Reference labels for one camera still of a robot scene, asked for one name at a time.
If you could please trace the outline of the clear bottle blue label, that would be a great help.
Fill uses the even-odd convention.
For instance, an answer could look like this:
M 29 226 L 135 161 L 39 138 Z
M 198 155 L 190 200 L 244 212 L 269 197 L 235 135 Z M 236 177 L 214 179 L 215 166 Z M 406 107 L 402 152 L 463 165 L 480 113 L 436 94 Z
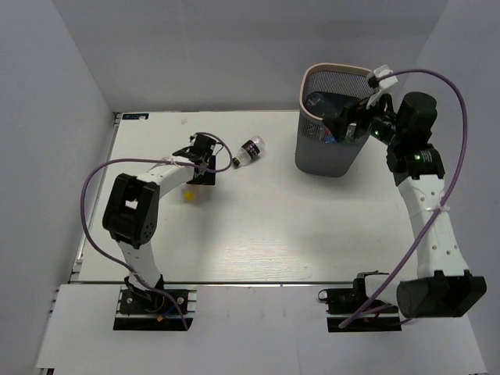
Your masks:
M 344 106 L 342 95 L 315 91 L 308 94 L 304 101 L 305 109 L 319 118 L 337 116 Z

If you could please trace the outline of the clear bottle black label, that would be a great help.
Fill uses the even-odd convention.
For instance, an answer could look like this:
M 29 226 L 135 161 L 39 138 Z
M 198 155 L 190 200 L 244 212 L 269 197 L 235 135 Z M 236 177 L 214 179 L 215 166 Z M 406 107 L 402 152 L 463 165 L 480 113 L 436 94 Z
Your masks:
M 265 141 L 260 136 L 249 138 L 232 158 L 232 166 L 239 168 L 248 166 L 257 160 L 265 151 Z

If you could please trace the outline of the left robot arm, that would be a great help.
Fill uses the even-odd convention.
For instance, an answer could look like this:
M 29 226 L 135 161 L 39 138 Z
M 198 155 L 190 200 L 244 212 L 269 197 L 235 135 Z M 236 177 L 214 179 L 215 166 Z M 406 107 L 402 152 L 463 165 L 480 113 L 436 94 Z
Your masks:
M 121 173 L 114 180 L 102 226 L 119 245 L 132 268 L 125 283 L 149 312 L 165 302 L 163 275 L 155 264 L 152 237 L 157 228 L 160 199 L 181 185 L 215 184 L 216 139 L 206 134 L 191 137 L 189 146 L 162 159 L 137 176 Z

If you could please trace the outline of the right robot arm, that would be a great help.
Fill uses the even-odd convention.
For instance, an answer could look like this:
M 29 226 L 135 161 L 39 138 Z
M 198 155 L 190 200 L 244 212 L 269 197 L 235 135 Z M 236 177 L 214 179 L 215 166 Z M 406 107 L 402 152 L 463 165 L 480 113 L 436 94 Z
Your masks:
M 337 140 L 354 126 L 356 138 L 370 135 L 387 147 L 387 167 L 402 196 L 414 242 L 389 274 L 361 273 L 352 300 L 357 310 L 341 323 L 348 326 L 384 302 L 407 319 L 457 318 L 485 294 L 484 277 L 471 273 L 460 252 L 448 213 L 452 184 L 438 150 L 429 142 L 437 119 L 436 100 L 423 92 L 404 96 L 394 109 L 389 94 L 371 105 L 368 99 L 349 102 L 323 125 Z

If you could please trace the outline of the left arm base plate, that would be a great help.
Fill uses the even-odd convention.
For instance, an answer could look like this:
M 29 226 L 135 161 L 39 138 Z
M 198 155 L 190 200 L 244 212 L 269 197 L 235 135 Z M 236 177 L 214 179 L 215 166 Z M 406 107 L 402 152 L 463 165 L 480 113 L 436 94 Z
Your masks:
M 176 300 L 187 327 L 190 328 L 195 317 L 197 291 L 172 289 L 167 292 Z M 168 298 L 161 297 L 159 303 L 153 305 L 135 296 L 125 287 L 120 290 L 113 329 L 114 331 L 186 331 L 177 308 Z

